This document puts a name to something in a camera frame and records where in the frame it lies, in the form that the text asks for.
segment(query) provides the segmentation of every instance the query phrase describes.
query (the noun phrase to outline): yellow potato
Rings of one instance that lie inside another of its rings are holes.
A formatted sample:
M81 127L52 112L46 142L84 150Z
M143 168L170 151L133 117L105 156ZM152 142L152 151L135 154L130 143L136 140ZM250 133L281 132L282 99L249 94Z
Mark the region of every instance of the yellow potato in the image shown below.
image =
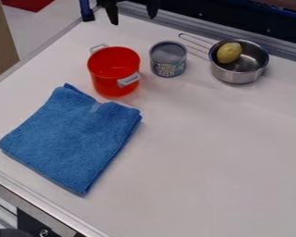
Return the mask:
M226 43L218 49L217 59L220 63L231 63L240 58L242 53L241 44Z

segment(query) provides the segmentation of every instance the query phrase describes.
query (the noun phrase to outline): red object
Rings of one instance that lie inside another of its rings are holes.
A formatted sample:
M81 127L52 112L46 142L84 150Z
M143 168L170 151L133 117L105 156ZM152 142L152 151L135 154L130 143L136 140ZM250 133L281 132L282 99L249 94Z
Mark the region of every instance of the red object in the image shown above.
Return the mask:
M2 0L7 6L17 7L28 11L38 12L54 0Z
M93 85L99 94L122 96L139 85L141 59L126 47L106 47L88 61Z

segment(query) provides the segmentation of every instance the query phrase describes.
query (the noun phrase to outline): table surface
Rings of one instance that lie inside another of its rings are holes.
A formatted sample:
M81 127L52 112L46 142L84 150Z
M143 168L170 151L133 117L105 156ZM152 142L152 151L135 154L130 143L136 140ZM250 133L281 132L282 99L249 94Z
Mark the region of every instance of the table surface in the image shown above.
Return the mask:
M88 195L1 151L0 170L116 237L296 237L296 62L271 56L261 80L231 86L189 55L182 76L158 78L149 48L179 33L125 16L116 27L100 10L0 83L2 138L65 82L107 101L86 68L90 47L139 53L141 87L116 101L139 108L142 124Z

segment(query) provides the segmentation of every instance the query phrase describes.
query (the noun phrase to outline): can label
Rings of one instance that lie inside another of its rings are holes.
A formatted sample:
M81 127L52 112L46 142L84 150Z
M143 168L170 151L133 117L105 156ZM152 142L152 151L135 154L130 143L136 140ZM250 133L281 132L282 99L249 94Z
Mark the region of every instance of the can label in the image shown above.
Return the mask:
M182 74L185 70L185 62L176 64L157 63L153 66L154 73L160 77L173 78Z

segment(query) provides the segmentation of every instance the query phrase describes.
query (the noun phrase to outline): microfiber cloth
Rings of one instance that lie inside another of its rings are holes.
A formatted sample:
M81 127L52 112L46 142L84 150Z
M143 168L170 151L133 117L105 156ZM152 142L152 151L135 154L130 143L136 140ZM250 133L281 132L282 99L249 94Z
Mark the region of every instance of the microfiber cloth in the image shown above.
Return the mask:
M65 84L6 135L0 148L74 193L86 194L141 119L138 109L100 104Z

